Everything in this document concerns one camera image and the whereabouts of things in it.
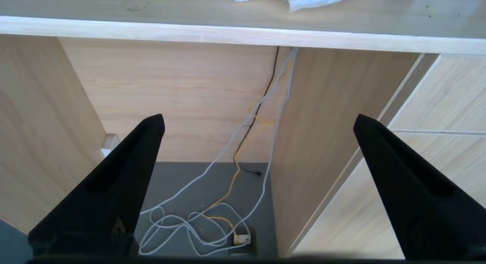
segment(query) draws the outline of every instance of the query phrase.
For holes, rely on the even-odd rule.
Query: floor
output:
[[[155,206],[177,193],[186,183],[202,174],[208,165],[207,163],[157,163],[152,179],[150,180],[142,210]],[[244,165],[246,168],[259,170],[263,173],[267,166],[266,164]],[[232,163],[215,164],[207,175],[199,181],[196,181],[173,201],[164,205],[166,212],[186,218],[190,212],[200,211],[209,206],[215,200],[226,194],[235,170],[236,167]],[[262,193],[263,179],[263,175],[259,177],[246,172],[240,173],[235,181],[232,193],[226,202],[232,205],[241,216],[246,216],[253,209],[254,204],[258,201]],[[237,221],[236,217],[226,209],[214,209],[209,214],[226,217],[233,223]],[[250,257],[257,257],[259,259],[276,258],[276,235],[270,192],[270,178],[267,180],[267,189],[264,197],[260,205],[255,209],[254,214],[248,218],[247,224],[254,228],[256,237],[256,250],[251,251],[253,254]],[[220,225],[226,231],[229,230],[229,226],[225,222],[221,222]],[[137,229],[135,230],[135,237],[139,243],[149,226],[150,221],[148,215],[142,215],[138,219]],[[221,237],[219,229],[205,222],[203,219],[195,221],[194,226],[204,239],[215,240]],[[157,248],[171,233],[171,231],[157,233],[148,243],[146,249],[152,250]],[[2,263],[23,263],[31,257],[25,234],[20,233],[4,222],[0,223],[0,246],[0,259],[2,259]],[[200,244],[196,248],[201,253],[208,253],[214,249],[213,247],[202,246]],[[187,230],[183,228],[177,231],[171,240],[153,255],[196,256],[196,253],[191,248]],[[215,253],[213,256],[229,256],[229,252],[226,250]]]

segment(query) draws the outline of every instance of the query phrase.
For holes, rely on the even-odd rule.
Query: wood grain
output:
[[[406,102],[406,100],[410,97],[413,89],[422,81],[424,75],[427,73],[428,69],[436,61],[436,59],[437,55],[431,54],[421,54],[417,57],[407,75],[405,75],[402,82],[396,88],[395,93],[390,97],[388,103],[383,107],[381,113],[377,116],[378,121],[385,125],[390,123],[391,119],[395,117],[396,113],[403,106],[403,103]],[[296,239],[294,239],[286,255],[292,254],[292,252],[301,242],[302,238],[311,229],[319,215],[322,213],[322,211],[324,211],[331,199],[336,195],[337,191],[341,188],[362,159],[363,155],[357,147],[352,157],[350,160],[348,160],[344,169],[339,174],[339,177],[336,178],[336,181],[334,181],[334,184],[330,187],[326,196],[320,201],[319,205],[312,213],[312,216],[302,228],[300,234],[296,237]]]
[[[103,158],[105,131],[57,39],[0,36],[0,217],[23,232]]]
[[[162,113],[166,133],[159,161],[211,162],[263,95],[275,47],[198,43],[62,39],[90,101],[108,133],[120,139],[145,117]],[[277,72],[288,48],[281,48]],[[275,118],[288,75],[259,116]],[[230,162],[246,128],[220,162]],[[273,129],[241,152],[242,162],[267,162]]]
[[[486,55],[486,0],[0,0],[0,33]]]
[[[397,135],[486,206],[486,137]],[[347,258],[403,258],[364,160],[361,160],[294,252],[295,255],[309,253],[333,253]]]
[[[486,57],[441,55],[390,128],[484,134]]]
[[[272,164],[279,254],[308,223],[358,147],[356,115],[377,117],[416,54],[300,49]]]

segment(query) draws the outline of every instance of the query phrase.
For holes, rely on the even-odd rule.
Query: drawer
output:
[[[485,132],[486,57],[440,55],[390,128]]]
[[[480,204],[486,206],[486,137],[432,134],[398,136]],[[362,159],[294,254],[402,259],[377,188]]]

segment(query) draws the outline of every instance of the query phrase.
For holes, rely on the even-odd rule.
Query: tangled cable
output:
[[[187,183],[185,186],[183,186],[183,188],[180,189],[179,192],[177,192],[176,194],[174,194],[174,196],[171,196],[167,200],[164,200],[161,203],[157,204],[156,206],[154,206],[154,207],[152,207],[150,209],[144,210],[144,211],[142,211],[140,213],[141,215],[144,215],[144,214],[149,213],[149,220],[150,220],[150,222],[152,224],[147,229],[147,231],[145,232],[144,236],[142,237],[142,240],[140,241],[140,249],[138,251],[138,253],[140,255],[150,255],[150,254],[155,253],[157,250],[160,250],[162,247],[164,247],[171,240],[171,238],[175,235],[175,233],[177,233],[178,230],[183,229],[183,228],[186,228],[187,229],[187,234],[188,234],[189,241],[191,242],[191,246],[194,249],[194,252],[198,256],[209,256],[211,254],[214,254],[214,253],[217,253],[217,252],[220,252],[220,251],[229,250],[229,249],[235,249],[235,248],[243,247],[243,246],[246,246],[247,245],[247,244],[239,244],[239,245],[235,245],[235,246],[231,246],[231,247],[223,247],[223,248],[215,249],[215,250],[210,251],[209,253],[200,253],[196,249],[192,237],[196,238],[203,245],[207,245],[207,246],[211,246],[211,247],[222,247],[222,246],[224,246],[226,244],[226,241],[227,241],[228,237],[232,234],[232,232],[235,232],[235,229],[240,224],[243,224],[243,226],[245,227],[245,230],[248,232],[248,234],[250,234],[250,231],[248,229],[248,226],[245,223],[245,220],[248,219],[254,213],[254,211],[256,210],[256,208],[260,205],[260,202],[263,199],[264,194],[265,194],[265,190],[266,190],[265,189],[265,186],[266,186],[266,183],[267,183],[267,178],[269,176],[270,165],[271,165],[271,162],[272,162],[272,159],[273,159],[273,147],[274,147],[274,144],[275,144],[276,133],[277,133],[278,128],[279,128],[279,122],[280,122],[280,118],[282,116],[283,107],[287,103],[287,101],[289,100],[289,97],[290,97],[290,89],[291,89],[291,85],[292,85],[292,75],[293,75],[293,71],[294,71],[295,64],[292,64],[292,67],[290,69],[289,83],[287,85],[287,94],[286,94],[286,97],[285,97],[282,105],[279,108],[278,115],[277,115],[277,118],[276,118],[276,123],[275,123],[275,126],[273,128],[273,138],[272,138],[272,146],[271,146],[271,150],[270,150],[270,158],[269,158],[269,162],[268,162],[268,165],[267,165],[267,170],[265,172],[264,181],[263,181],[263,184],[262,184],[262,186],[263,186],[262,187],[262,192],[261,192],[261,195],[260,195],[258,201],[254,205],[253,209],[244,218],[242,218],[228,203],[222,203],[220,201],[217,201],[214,204],[212,204],[211,206],[207,207],[203,211],[190,213],[189,216],[186,219],[184,219],[184,218],[182,218],[180,216],[177,216],[177,215],[166,215],[166,211],[164,210],[163,205],[166,204],[166,203],[168,203],[168,202],[170,202],[171,200],[175,199],[184,190],[186,190],[188,187],[190,187],[194,182],[196,182],[197,180],[199,180],[202,177],[204,177],[204,175],[206,175],[206,173],[211,169],[211,167],[214,165],[214,163],[219,160],[219,158],[222,156],[222,154],[232,144],[232,141],[235,139],[236,134],[247,124],[247,122],[251,118],[254,117],[254,113],[256,111],[256,107],[258,107],[259,104],[261,104],[268,96],[270,96],[271,94],[273,94],[273,92],[275,91],[276,85],[278,84],[278,82],[280,80],[280,77],[283,75],[283,73],[284,73],[284,71],[286,69],[286,66],[290,62],[291,58],[292,58],[292,61],[295,62],[295,57],[297,55],[297,51],[298,50],[296,48],[293,48],[292,49],[292,51],[289,53],[289,56],[287,56],[287,58],[285,60],[285,63],[282,66],[282,69],[279,72],[279,75],[275,79],[275,83],[272,85],[272,88],[270,89],[270,91],[267,94],[265,94],[260,99],[260,101],[253,107],[253,109],[251,110],[251,113],[246,117],[245,121],[235,130],[235,132],[231,136],[231,139],[226,144],[225,148],[214,159],[214,161],[212,161],[208,165],[208,167],[203,172],[203,174],[200,174],[195,179],[193,179],[192,181],[190,181],[189,183]],[[208,211],[210,211],[212,209],[215,209],[215,208],[218,208],[220,206],[221,207],[225,206],[225,207],[229,208],[232,212],[234,212],[235,215],[238,217],[238,222],[236,224],[232,225],[232,223],[229,220],[227,220],[226,218],[205,216],[205,214]],[[160,214],[159,214],[159,218],[158,219],[155,219],[154,216],[156,216],[156,212],[157,211],[160,212]],[[164,221],[166,219],[168,219],[168,218],[176,219],[176,220],[180,221],[180,223],[174,224],[174,225],[164,225]],[[218,240],[213,240],[213,241],[208,241],[208,240],[204,240],[203,238],[201,238],[200,235],[194,229],[194,227],[191,225],[191,222],[193,222],[194,220],[199,219],[199,218],[200,219],[206,219],[206,220],[212,222],[221,231],[222,237],[220,239],[218,239]],[[229,225],[230,225],[230,227],[231,227],[231,231],[228,232],[228,233],[226,233],[224,231],[224,229],[221,227],[221,225],[219,225],[216,222],[216,220],[225,220],[226,222],[228,222]],[[145,251],[144,252],[145,247],[152,240],[152,238],[155,236],[155,234],[157,234],[157,232],[160,231],[160,230],[162,230],[162,229],[173,229],[173,231],[172,231],[172,233],[158,247],[156,247],[155,249],[153,249],[151,251],[148,251],[148,252]]]

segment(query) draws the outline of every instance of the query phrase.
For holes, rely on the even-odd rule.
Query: cabinet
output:
[[[106,134],[123,138],[156,113],[167,125],[159,161],[212,161],[263,94],[276,47],[277,70],[299,47],[271,165],[279,254],[390,256],[352,125],[377,118],[465,187],[481,184],[465,165],[484,147],[485,5],[345,0],[289,13],[277,0],[0,0],[0,216],[28,232],[101,161]],[[259,115],[275,118],[285,95],[281,83]],[[271,139],[264,130],[241,161],[267,161]],[[365,195],[346,194],[351,184]],[[347,215],[361,209],[370,215]],[[339,243],[366,223],[388,234]]]

